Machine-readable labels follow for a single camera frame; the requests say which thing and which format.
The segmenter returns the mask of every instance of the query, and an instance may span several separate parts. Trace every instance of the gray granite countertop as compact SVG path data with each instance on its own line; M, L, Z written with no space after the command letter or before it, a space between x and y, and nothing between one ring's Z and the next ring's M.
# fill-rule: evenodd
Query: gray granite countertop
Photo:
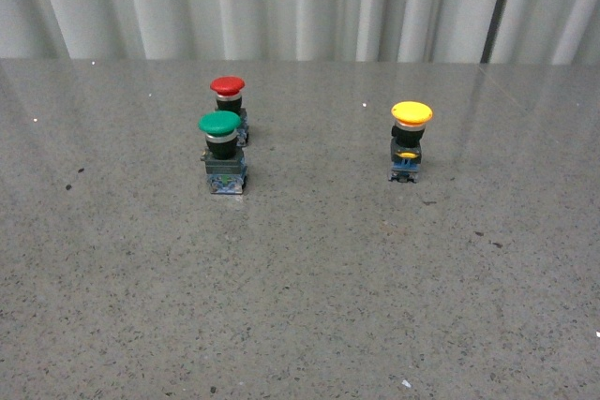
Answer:
M200 160L227 74L243 196ZM0 398L597 398L599 99L598 67L0 60Z

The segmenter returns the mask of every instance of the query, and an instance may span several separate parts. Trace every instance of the red push button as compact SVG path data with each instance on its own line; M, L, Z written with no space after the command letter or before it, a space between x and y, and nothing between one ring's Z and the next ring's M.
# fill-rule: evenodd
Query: red push button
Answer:
M210 83L210 89L217 91L220 96L235 96L244 86L244 81L234 76L219 77Z

